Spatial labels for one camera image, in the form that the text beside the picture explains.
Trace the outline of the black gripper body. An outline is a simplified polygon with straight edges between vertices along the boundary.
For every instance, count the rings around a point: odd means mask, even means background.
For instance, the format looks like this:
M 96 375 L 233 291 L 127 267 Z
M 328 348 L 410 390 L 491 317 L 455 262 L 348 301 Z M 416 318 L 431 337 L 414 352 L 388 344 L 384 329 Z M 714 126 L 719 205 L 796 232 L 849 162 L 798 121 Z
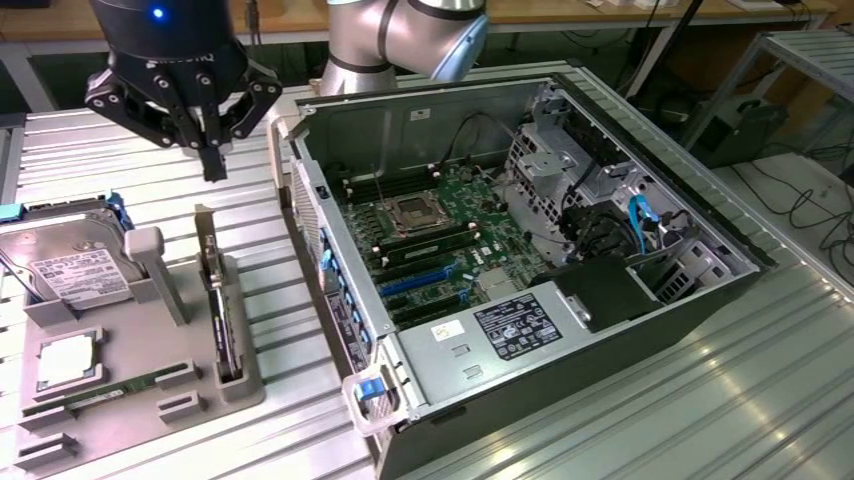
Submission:
M 225 1 L 93 1 L 109 45 L 109 70 L 140 94 L 160 99 L 163 77 L 185 103 L 200 101 L 197 77 L 223 102 L 240 84 L 248 58 Z

